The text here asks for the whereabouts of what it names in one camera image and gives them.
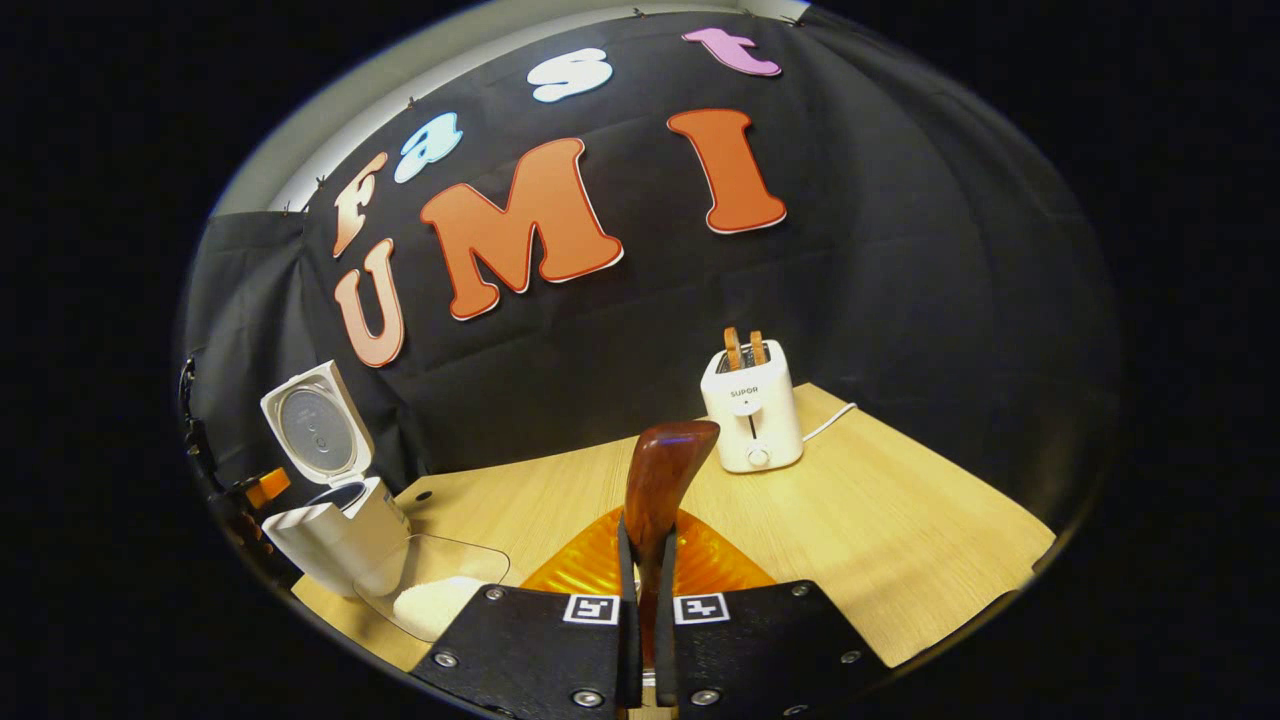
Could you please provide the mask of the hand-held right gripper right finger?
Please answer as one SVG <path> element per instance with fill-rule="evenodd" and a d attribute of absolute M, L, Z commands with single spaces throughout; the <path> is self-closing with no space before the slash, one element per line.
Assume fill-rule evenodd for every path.
<path fill-rule="evenodd" d="M 815 580 L 776 582 L 678 514 L 655 616 L 655 697 L 676 717 L 832 719 L 890 675 Z"/>

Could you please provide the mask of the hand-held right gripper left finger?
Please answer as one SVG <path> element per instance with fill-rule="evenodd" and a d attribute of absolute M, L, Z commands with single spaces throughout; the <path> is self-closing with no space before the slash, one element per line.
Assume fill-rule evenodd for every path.
<path fill-rule="evenodd" d="M 623 716 L 641 698 L 636 592 L 484 584 L 410 675 L 498 716 Z"/>

